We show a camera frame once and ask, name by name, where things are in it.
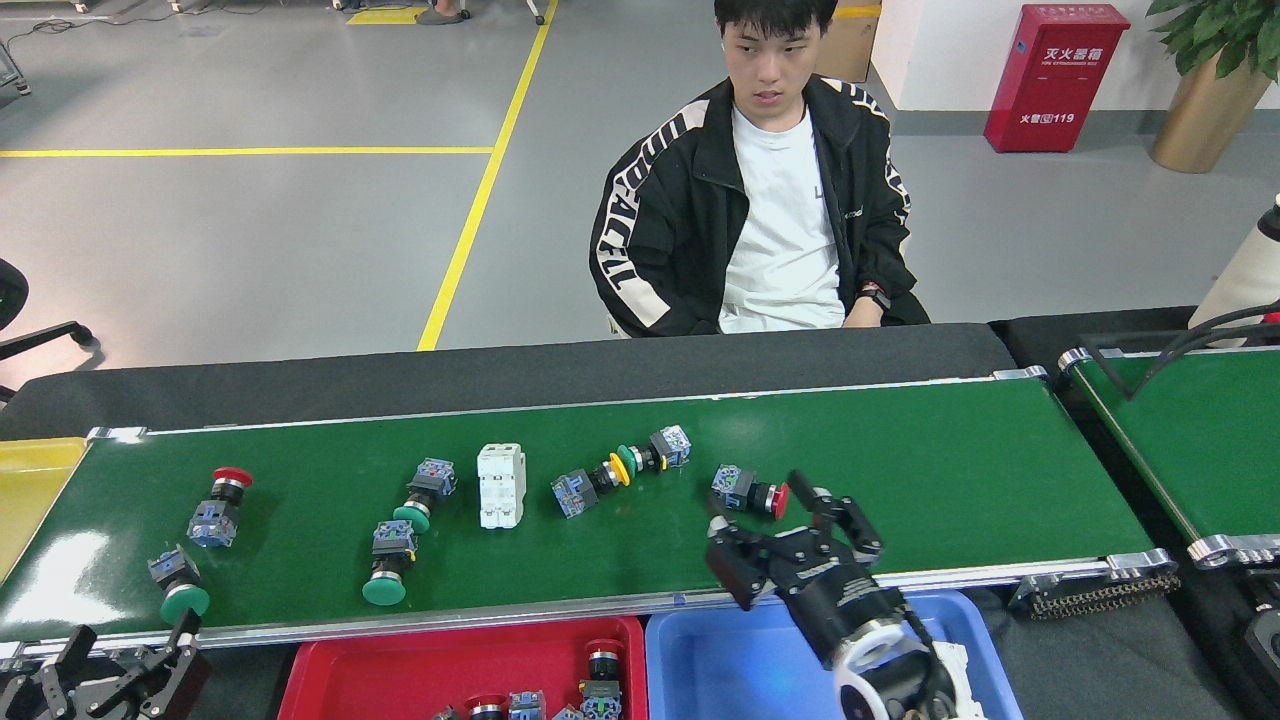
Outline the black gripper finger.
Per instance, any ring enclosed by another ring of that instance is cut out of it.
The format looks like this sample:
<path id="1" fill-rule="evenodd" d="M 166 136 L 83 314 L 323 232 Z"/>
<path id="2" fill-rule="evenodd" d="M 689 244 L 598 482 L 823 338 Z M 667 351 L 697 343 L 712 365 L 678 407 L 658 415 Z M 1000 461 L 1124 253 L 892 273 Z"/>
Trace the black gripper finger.
<path id="1" fill-rule="evenodd" d="M 810 536 L 818 553 L 831 555 L 837 547 L 846 547 L 863 566 L 879 561 L 881 536 L 851 497 L 836 498 L 826 488 L 814 487 L 799 470 L 792 470 L 792 496 L 812 515 Z"/>
<path id="2" fill-rule="evenodd" d="M 748 530 L 727 518 L 710 519 L 707 566 L 742 611 L 778 589 L 771 575 L 771 555 L 781 542 L 781 536 Z"/>
<path id="3" fill-rule="evenodd" d="M 78 625 L 56 657 L 44 661 L 33 674 L 13 676 L 3 692 L 1 717 L 76 719 L 70 696 L 96 639 L 95 629 Z"/>
<path id="4" fill-rule="evenodd" d="M 160 650 L 148 651 L 133 671 L 137 708 L 133 719 L 187 719 L 211 675 L 200 653 L 202 618 L 186 610 Z"/>

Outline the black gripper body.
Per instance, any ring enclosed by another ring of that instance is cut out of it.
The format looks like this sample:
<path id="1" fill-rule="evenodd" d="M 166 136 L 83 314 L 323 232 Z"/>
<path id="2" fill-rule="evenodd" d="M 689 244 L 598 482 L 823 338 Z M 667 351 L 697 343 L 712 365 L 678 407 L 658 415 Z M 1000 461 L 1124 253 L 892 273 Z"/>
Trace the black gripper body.
<path id="1" fill-rule="evenodd" d="M 879 587 L 854 552 L 817 536 L 774 538 L 774 592 L 820 661 L 879 661 L 905 639 L 902 597 Z"/>

